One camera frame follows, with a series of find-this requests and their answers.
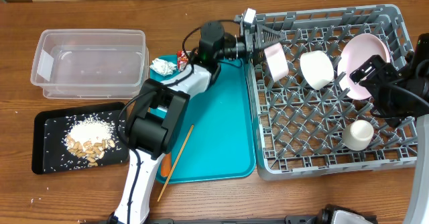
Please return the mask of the pink bowl with food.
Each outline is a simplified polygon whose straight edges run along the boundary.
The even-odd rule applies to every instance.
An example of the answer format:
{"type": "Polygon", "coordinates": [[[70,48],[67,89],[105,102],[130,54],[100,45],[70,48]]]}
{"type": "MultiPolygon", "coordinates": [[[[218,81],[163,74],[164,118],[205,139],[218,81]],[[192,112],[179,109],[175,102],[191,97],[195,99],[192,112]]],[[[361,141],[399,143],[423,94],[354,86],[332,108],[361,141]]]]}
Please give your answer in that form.
{"type": "Polygon", "coordinates": [[[280,43],[265,48],[264,54],[273,81],[278,81],[288,75],[288,61],[280,43]]]}

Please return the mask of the teal plastic tray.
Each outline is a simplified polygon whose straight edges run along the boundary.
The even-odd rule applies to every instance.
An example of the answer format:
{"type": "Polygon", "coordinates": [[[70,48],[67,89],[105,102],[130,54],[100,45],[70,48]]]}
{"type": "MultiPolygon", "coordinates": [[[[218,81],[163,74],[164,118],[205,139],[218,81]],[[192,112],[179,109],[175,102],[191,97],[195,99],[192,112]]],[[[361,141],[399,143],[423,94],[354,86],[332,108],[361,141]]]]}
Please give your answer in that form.
{"type": "Polygon", "coordinates": [[[253,172],[256,160],[242,60],[224,61],[213,86],[190,100],[172,148],[173,162],[192,124],[171,184],[243,178],[253,172]]]}

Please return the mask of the white bowl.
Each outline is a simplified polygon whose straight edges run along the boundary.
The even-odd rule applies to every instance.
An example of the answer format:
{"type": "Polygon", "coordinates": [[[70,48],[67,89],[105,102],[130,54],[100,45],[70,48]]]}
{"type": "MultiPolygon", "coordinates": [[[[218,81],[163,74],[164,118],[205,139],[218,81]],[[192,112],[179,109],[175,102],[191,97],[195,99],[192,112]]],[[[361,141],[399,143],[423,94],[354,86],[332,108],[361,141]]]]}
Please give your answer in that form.
{"type": "Polygon", "coordinates": [[[315,90],[320,90],[334,80],[334,68],[323,51],[302,54],[300,68],[306,82],[315,90]]]}

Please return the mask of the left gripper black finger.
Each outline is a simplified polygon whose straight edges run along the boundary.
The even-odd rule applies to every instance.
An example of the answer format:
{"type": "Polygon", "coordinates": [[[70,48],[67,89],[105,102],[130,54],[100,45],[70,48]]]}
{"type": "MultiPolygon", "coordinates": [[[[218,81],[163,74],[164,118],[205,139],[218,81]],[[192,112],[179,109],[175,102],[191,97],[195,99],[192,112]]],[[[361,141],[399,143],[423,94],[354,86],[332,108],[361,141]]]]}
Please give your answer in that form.
{"type": "Polygon", "coordinates": [[[263,42],[262,40],[258,41],[257,43],[257,49],[259,51],[262,51],[274,44],[280,43],[280,40],[273,40],[273,41],[268,41],[268,42],[263,42]]]}
{"type": "Polygon", "coordinates": [[[256,30],[261,42],[282,42],[287,40],[286,33],[283,31],[273,30],[260,24],[257,24],[256,30]]]}

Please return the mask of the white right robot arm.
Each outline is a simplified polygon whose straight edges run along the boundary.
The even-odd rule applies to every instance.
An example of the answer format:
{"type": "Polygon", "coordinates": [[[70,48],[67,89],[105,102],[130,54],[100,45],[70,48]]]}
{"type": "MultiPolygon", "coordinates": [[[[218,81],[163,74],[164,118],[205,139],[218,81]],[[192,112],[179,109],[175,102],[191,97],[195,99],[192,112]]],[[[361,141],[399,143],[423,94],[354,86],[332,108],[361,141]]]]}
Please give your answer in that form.
{"type": "Polygon", "coordinates": [[[400,70],[378,55],[352,71],[350,79],[374,98],[374,117],[397,127],[408,117],[416,120],[418,156],[412,195],[404,223],[428,222],[428,34],[418,37],[408,64],[400,70]]]}

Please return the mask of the black tray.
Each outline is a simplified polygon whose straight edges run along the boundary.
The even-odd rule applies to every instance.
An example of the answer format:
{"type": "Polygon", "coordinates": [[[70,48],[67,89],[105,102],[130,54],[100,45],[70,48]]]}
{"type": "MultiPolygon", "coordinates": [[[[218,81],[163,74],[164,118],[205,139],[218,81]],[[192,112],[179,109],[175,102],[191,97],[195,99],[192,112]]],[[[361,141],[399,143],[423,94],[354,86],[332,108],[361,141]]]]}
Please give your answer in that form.
{"type": "Polygon", "coordinates": [[[114,125],[113,137],[117,147],[109,150],[99,161],[99,166],[120,164],[128,161],[128,149],[117,137],[115,121],[119,129],[125,128],[125,114],[120,114],[124,103],[105,103],[84,107],[57,109],[38,113],[34,119],[34,139],[32,150],[32,171],[35,174],[48,174],[88,167],[86,160],[69,153],[64,145],[64,137],[73,123],[94,116],[114,125]]]}

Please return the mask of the rice and peanuts pile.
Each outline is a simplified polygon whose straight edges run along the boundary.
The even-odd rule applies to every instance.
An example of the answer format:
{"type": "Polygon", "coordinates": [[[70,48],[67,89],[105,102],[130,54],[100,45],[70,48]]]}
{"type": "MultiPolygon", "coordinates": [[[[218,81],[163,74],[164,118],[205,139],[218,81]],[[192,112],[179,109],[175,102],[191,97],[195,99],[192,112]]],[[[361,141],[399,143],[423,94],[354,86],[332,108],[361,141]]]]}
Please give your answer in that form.
{"type": "Polygon", "coordinates": [[[72,124],[64,137],[64,145],[73,156],[86,160],[88,167],[99,166],[106,153],[117,147],[113,131],[113,123],[86,117],[72,124]]]}

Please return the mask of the large white plate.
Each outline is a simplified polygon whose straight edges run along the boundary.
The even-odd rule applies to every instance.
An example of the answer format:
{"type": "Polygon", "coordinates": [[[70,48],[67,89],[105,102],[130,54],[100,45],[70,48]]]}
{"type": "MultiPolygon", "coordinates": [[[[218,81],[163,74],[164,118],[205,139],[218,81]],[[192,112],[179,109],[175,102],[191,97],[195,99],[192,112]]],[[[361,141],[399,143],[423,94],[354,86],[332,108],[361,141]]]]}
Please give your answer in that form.
{"type": "Polygon", "coordinates": [[[338,76],[345,72],[346,75],[339,81],[342,90],[349,88],[347,96],[354,100],[368,99],[369,91],[355,84],[349,75],[358,69],[372,55],[380,55],[387,63],[390,63],[389,50],[386,45],[373,34],[359,34],[351,39],[341,53],[341,59],[337,65],[338,76]]]}

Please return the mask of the white tissue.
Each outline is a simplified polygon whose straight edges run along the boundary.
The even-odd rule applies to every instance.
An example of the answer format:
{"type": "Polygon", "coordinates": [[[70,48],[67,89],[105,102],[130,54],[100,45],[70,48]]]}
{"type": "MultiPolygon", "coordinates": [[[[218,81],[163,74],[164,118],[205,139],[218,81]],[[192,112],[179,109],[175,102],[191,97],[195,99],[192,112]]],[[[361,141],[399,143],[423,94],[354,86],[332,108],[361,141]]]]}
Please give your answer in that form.
{"type": "Polygon", "coordinates": [[[168,62],[167,60],[163,60],[160,58],[156,58],[152,61],[152,64],[149,66],[154,72],[162,76],[168,76],[173,74],[176,71],[177,66],[168,62]]]}

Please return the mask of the clear plastic bin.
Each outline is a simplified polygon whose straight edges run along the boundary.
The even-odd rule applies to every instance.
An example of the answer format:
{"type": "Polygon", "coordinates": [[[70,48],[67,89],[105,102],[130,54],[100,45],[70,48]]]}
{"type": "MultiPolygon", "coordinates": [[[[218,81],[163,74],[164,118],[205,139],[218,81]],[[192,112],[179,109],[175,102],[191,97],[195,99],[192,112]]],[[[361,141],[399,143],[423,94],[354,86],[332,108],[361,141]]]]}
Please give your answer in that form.
{"type": "Polygon", "coordinates": [[[149,76],[141,30],[42,32],[30,81],[47,99],[130,99],[149,76]]]}

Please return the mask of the pale green cup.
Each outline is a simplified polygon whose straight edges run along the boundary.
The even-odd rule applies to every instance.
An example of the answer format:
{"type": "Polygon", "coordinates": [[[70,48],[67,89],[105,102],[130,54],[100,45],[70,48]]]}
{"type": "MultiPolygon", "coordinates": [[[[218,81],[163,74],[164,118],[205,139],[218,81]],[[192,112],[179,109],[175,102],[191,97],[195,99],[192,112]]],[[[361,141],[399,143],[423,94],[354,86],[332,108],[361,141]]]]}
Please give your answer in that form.
{"type": "Polygon", "coordinates": [[[373,134],[374,128],[368,121],[356,120],[343,130],[342,141],[350,150],[361,151],[370,144],[373,134]]]}

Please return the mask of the grey dishwasher rack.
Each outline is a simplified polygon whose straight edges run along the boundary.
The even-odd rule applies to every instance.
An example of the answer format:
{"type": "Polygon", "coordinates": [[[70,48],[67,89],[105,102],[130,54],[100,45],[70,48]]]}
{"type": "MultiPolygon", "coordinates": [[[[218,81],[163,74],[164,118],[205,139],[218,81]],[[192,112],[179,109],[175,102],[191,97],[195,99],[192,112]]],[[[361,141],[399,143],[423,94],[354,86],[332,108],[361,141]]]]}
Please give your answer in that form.
{"type": "Polygon", "coordinates": [[[247,67],[257,171],[264,180],[283,180],[352,172],[409,168],[416,164],[417,134],[412,118],[396,128],[373,117],[371,99],[354,100],[334,80],[320,90],[303,79],[302,54],[323,51],[337,65],[346,44],[359,34],[373,34],[389,50],[396,68],[412,50],[400,9],[392,4],[259,13],[258,24],[282,30],[289,73],[273,81],[262,58],[247,67]],[[353,151],[342,141],[356,120],[374,128],[370,144],[353,151]]]}

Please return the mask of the red snack wrapper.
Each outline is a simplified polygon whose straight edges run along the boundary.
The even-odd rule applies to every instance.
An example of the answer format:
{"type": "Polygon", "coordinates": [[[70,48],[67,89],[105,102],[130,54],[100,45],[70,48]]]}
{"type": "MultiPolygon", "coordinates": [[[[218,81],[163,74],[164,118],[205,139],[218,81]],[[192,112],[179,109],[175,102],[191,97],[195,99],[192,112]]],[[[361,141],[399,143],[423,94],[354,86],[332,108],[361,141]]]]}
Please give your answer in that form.
{"type": "Polygon", "coordinates": [[[186,55],[188,55],[189,53],[189,51],[177,51],[177,69],[180,72],[182,72],[186,68],[186,65],[188,63],[188,57],[186,55]]]}

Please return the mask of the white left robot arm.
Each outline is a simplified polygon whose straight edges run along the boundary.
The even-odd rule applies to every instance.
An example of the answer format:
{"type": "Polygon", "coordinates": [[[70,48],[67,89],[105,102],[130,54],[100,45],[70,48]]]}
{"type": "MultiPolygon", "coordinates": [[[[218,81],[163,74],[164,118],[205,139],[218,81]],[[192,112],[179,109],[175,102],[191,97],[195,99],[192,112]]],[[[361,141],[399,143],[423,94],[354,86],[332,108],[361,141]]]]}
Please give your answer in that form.
{"type": "Polygon", "coordinates": [[[108,223],[145,223],[156,173],[177,140],[190,100],[207,91],[221,73],[223,59],[247,60],[286,41],[286,33],[256,23],[241,23],[238,36],[227,33],[223,20],[197,27],[198,47],[185,53],[188,63],[174,78],[144,81],[129,107],[125,127],[115,122],[117,137],[129,149],[129,169],[119,206],[108,223]]]}

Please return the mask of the orange carrot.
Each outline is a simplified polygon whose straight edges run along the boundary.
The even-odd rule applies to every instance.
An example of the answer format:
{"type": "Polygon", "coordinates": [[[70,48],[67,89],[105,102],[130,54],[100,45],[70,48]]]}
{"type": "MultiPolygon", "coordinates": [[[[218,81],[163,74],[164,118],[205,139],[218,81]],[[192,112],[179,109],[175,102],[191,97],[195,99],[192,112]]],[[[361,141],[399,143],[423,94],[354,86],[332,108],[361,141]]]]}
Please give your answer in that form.
{"type": "Polygon", "coordinates": [[[171,169],[172,169],[172,155],[171,153],[169,153],[169,154],[166,154],[164,156],[164,159],[162,160],[161,168],[160,168],[161,177],[165,177],[165,178],[168,177],[171,169]]]}

